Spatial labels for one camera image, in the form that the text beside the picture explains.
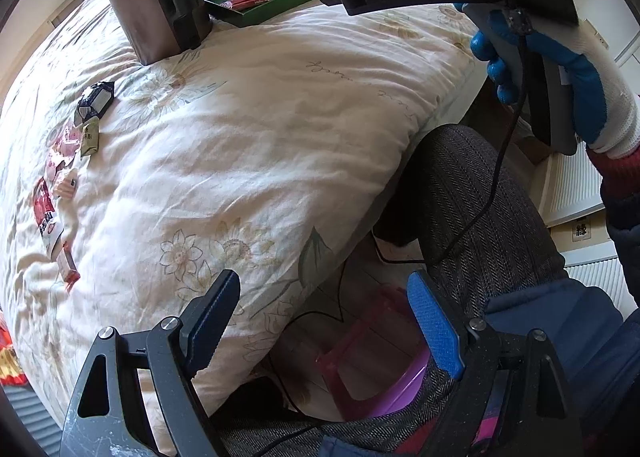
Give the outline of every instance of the purple plastic object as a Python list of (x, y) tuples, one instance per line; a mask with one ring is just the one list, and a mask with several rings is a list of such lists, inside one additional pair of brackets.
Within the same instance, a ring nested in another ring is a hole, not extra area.
[(340, 378), (338, 365), (344, 354), (357, 339), (379, 321), (380, 316), (388, 311), (395, 311), (415, 322), (404, 291), (388, 285), (382, 286), (369, 309), (356, 321), (351, 330), (332, 350), (316, 359), (322, 378), (345, 421), (377, 417), (401, 410), (414, 399), (422, 384), (422, 378), (431, 357), (426, 343), (404, 374), (389, 389), (373, 397), (361, 401), (354, 399)]

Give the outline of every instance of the glove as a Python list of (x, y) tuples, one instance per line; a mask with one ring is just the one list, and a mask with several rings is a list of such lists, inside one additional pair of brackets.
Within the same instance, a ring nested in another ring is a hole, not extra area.
[[(456, 4), (462, 10), (462, 4)], [(625, 157), (640, 144), (639, 98), (633, 95), (618, 66), (597, 38), (583, 26), (570, 27), (531, 16), (533, 34), (527, 46), (564, 67), (574, 88), (574, 130), (596, 153), (612, 159)], [(518, 37), (509, 31), (500, 10), (492, 11), (489, 25), (513, 45)], [(518, 99), (518, 87), (488, 38), (478, 32), (471, 50), (488, 61), (488, 76), (498, 85), (498, 98), (506, 104)]]

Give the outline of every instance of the person's leg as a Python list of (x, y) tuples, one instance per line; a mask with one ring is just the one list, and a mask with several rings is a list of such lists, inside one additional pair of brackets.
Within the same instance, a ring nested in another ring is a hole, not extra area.
[[(497, 152), (473, 129), (445, 125), (416, 148), (374, 234), (398, 246), (418, 239), (435, 260), (484, 206)], [(566, 278), (558, 253), (529, 196), (503, 167), (489, 211), (428, 272), (468, 317), (492, 296)]]

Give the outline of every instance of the metal screw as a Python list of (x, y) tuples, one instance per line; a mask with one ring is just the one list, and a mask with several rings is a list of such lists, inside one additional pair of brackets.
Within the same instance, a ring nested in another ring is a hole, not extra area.
[(542, 329), (533, 329), (533, 339), (539, 341), (539, 342), (543, 342), (544, 340), (546, 340), (546, 332), (543, 331)]
[(469, 326), (474, 331), (484, 331), (486, 329), (486, 322), (482, 318), (471, 318), (469, 320)]
[(174, 329), (177, 325), (178, 325), (178, 318), (176, 318), (175, 316), (168, 316), (167, 318), (162, 320), (162, 322), (160, 323), (160, 326), (165, 331), (170, 331), (171, 329)]
[(108, 340), (113, 336), (113, 327), (103, 327), (98, 332), (98, 338), (101, 340)]

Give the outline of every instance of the bed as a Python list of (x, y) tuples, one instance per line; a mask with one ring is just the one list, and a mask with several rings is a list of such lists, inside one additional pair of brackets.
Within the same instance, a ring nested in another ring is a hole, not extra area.
[[(86, 0), (29, 59), (0, 116), (0, 303), (26, 375), (62, 425), (98, 329), (150, 328), (225, 267), (241, 299), (194, 386), (219, 407), (376, 218), (412, 148), (459, 121), (484, 82), (474, 25), (450, 5), (357, 17), (318, 2), (260, 26), (216, 23), (194, 51), (143, 67), (108, 0)], [(31, 194), (89, 84), (115, 83), (100, 150), (76, 159), (63, 238), (68, 293)], [(171, 443), (150, 376), (150, 421)]]

